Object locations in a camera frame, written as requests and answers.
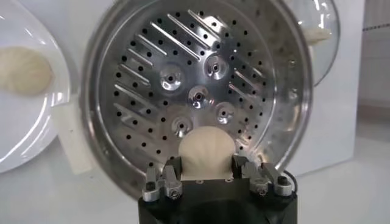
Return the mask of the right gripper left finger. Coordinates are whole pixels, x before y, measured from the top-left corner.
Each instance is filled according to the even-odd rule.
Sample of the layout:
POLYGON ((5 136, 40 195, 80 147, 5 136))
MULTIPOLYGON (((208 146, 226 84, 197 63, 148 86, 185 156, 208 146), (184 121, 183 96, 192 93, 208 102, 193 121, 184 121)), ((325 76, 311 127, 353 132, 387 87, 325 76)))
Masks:
POLYGON ((146 183, 142 188, 143 201, 158 201, 162 197, 170 200, 179 199, 183 194, 181 173, 181 157, 167 160, 161 172, 154 167, 148 168, 146 183))

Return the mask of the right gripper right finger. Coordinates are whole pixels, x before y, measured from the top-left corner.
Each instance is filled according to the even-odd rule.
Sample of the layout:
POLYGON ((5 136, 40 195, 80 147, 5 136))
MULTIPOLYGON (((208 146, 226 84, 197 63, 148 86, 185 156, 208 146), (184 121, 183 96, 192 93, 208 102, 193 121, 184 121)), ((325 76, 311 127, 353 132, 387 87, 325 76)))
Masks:
POLYGON ((289 197, 293 194, 293 178, 287 171, 283 175, 271 163, 261 163, 259 166, 249 161, 245 156, 232 156, 233 179, 247 178, 250 191, 264 197, 269 192, 289 197))

